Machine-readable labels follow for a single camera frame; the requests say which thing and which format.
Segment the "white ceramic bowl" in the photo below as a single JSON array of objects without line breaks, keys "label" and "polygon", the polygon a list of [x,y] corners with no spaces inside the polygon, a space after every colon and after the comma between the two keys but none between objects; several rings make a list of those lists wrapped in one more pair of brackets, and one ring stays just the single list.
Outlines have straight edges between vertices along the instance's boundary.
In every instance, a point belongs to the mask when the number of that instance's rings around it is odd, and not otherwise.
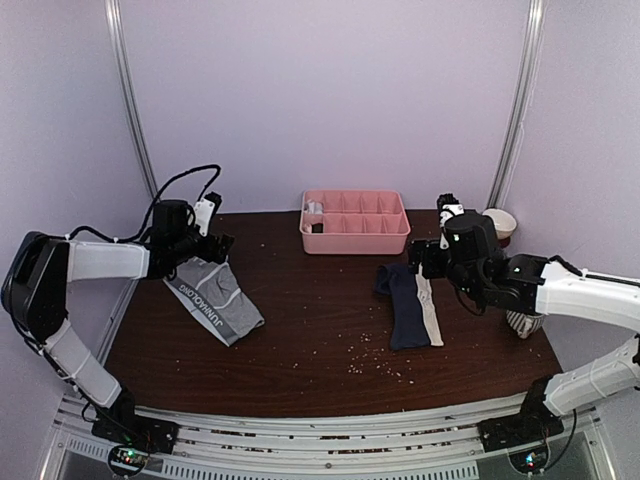
[{"label": "white ceramic bowl", "polygon": [[510,238],[517,228],[516,219],[504,210],[489,208],[483,214],[492,219],[499,240]]}]

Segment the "right round controller board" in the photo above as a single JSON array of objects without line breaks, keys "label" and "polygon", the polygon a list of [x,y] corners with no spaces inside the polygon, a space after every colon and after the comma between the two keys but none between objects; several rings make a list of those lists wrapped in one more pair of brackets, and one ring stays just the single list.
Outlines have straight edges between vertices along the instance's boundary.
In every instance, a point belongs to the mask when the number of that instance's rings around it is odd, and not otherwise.
[{"label": "right round controller board", "polygon": [[515,451],[509,455],[511,467],[524,475],[535,475],[544,471],[550,463],[550,458],[550,450],[542,446]]}]

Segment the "navy and cream underwear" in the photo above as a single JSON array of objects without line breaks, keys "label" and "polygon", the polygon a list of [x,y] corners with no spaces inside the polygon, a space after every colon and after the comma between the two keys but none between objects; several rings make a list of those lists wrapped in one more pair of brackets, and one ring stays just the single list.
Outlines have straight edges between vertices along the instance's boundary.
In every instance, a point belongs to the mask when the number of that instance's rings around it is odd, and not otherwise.
[{"label": "navy and cream underwear", "polygon": [[432,287],[407,265],[388,264],[376,272],[374,292],[391,297],[393,328],[390,349],[443,347]]}]

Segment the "red patterned saucer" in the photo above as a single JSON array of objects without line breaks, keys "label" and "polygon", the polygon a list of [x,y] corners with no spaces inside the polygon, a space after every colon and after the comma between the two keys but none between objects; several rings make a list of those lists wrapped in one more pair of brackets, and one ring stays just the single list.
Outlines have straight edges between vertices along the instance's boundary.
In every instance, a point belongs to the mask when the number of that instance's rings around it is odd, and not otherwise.
[{"label": "red patterned saucer", "polygon": [[502,248],[507,248],[511,243],[512,235],[508,232],[499,232],[497,234],[499,244]]}]

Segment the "grey boxer briefs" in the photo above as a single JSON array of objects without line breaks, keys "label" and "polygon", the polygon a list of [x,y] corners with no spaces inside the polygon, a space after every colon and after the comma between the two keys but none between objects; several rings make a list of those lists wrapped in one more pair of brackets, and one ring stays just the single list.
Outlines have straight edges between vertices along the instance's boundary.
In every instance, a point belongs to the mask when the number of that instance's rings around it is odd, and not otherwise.
[{"label": "grey boxer briefs", "polygon": [[227,347],[265,323],[259,309],[240,288],[228,262],[193,258],[177,268],[165,285],[187,312]]}]

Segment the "round controller board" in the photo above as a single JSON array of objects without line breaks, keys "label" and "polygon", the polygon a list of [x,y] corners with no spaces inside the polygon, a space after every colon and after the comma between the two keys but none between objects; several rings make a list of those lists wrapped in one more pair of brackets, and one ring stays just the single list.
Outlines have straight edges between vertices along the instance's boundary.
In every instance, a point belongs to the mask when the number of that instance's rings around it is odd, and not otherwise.
[{"label": "round controller board", "polygon": [[524,475],[535,475],[544,471],[550,463],[550,458],[550,450],[542,446],[515,451],[509,455],[511,467]]},{"label": "round controller board", "polygon": [[107,466],[119,476],[134,476],[147,466],[150,454],[127,445],[116,445],[107,456]]}]

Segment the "left round controller board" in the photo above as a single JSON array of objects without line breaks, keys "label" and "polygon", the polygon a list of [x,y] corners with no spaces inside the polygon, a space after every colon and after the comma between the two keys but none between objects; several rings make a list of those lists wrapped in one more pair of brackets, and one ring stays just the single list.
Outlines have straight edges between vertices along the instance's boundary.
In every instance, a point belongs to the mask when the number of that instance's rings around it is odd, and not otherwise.
[{"label": "left round controller board", "polygon": [[150,454],[127,445],[116,445],[107,456],[107,466],[119,476],[134,476],[147,466]]}]

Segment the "striped grey white cup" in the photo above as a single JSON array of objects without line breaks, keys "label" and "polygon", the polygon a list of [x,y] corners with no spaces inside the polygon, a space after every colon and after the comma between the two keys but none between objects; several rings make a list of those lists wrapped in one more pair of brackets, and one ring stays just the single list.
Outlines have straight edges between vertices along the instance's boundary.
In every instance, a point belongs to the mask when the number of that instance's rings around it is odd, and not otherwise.
[{"label": "striped grey white cup", "polygon": [[527,339],[540,330],[545,318],[545,315],[528,315],[515,311],[506,312],[507,324],[520,339]]}]

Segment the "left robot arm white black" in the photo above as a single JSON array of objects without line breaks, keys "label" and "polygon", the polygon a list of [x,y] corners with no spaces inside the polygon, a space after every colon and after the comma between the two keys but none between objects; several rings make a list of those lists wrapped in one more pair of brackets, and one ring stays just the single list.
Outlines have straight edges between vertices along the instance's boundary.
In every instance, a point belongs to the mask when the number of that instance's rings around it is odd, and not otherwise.
[{"label": "left robot arm white black", "polygon": [[61,237],[38,231],[24,237],[2,285],[2,306],[25,343],[94,408],[94,436],[137,451],[170,454],[179,427],[136,414],[133,393],[104,368],[71,326],[68,284],[156,280],[176,274],[193,258],[223,262],[234,240],[209,230],[220,202],[213,194],[195,205],[163,200],[151,207],[142,234],[133,240],[90,242],[74,233]]}]

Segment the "white rolled item in box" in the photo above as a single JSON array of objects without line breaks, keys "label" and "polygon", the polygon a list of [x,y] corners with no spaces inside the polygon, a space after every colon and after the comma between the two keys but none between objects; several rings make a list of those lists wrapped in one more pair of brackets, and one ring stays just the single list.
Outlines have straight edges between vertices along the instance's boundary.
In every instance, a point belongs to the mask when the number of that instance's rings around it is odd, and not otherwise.
[{"label": "white rolled item in box", "polygon": [[304,212],[309,215],[323,215],[324,205],[321,201],[307,201],[304,205]]}]

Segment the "aluminium corner post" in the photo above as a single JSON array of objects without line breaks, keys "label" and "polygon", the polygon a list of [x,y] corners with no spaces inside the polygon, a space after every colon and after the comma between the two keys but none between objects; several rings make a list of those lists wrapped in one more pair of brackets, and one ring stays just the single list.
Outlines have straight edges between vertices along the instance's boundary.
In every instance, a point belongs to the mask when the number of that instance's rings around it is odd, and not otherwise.
[{"label": "aluminium corner post", "polygon": [[146,139],[135,96],[134,83],[127,55],[124,26],[122,22],[121,2],[105,0],[107,28],[111,39],[113,55],[118,72],[120,88],[124,101],[125,119],[129,127],[135,156],[142,175],[143,185],[150,198],[158,192],[158,184],[148,153]]},{"label": "aluminium corner post", "polygon": [[487,201],[488,208],[502,208],[505,205],[515,173],[524,138],[525,116],[535,89],[546,7],[547,1],[529,2],[519,72],[501,153]]}]

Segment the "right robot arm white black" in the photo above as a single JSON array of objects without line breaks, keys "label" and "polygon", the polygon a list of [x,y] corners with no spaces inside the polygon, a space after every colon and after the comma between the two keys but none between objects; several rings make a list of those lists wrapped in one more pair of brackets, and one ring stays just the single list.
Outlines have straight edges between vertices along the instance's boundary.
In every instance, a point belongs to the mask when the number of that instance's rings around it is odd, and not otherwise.
[{"label": "right robot arm white black", "polygon": [[[409,267],[426,279],[445,279],[471,314],[489,307],[525,315],[561,315],[639,331],[639,283],[590,273],[561,256],[507,256],[492,219],[474,210],[451,215],[438,239],[415,240]],[[562,419],[587,404],[639,386],[639,338],[569,372],[529,387],[518,413],[481,421],[487,452],[544,442],[563,432]]]}]

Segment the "pink divided organizer box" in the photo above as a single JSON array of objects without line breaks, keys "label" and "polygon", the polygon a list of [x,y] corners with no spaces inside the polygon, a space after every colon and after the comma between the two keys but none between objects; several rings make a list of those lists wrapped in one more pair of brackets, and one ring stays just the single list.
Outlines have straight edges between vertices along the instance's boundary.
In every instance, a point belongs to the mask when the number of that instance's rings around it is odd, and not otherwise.
[{"label": "pink divided organizer box", "polygon": [[[323,203],[323,215],[304,212],[310,200]],[[311,232],[316,223],[322,233]],[[396,191],[312,189],[302,194],[299,231],[310,255],[399,255],[411,226]]]}]

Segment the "right aluminium corner post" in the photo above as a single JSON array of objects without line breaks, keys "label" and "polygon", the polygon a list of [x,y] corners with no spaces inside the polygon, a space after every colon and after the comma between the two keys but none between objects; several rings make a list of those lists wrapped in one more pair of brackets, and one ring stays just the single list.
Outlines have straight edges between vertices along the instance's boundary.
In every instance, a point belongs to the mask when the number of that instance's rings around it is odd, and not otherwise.
[{"label": "right aluminium corner post", "polygon": [[547,1],[529,2],[519,72],[501,153],[487,201],[488,208],[502,208],[505,205],[515,173],[524,138],[525,116],[535,89],[546,7]]}]

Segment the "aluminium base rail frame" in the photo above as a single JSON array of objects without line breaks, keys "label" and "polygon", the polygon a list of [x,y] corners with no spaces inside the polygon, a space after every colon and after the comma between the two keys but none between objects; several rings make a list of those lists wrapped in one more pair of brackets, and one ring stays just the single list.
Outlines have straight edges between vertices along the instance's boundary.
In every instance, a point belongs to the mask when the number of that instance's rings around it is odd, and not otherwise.
[{"label": "aluminium base rail frame", "polygon": [[[173,453],[149,458],[132,479],[621,479],[595,407],[576,430],[513,449],[487,452],[480,421],[514,414],[524,394],[430,410],[346,417],[250,418],[149,407],[138,413],[173,421]],[[84,402],[64,395],[45,437],[36,479],[121,479],[107,466],[112,443],[91,435]],[[516,453],[548,446],[544,475],[520,473]]]}]

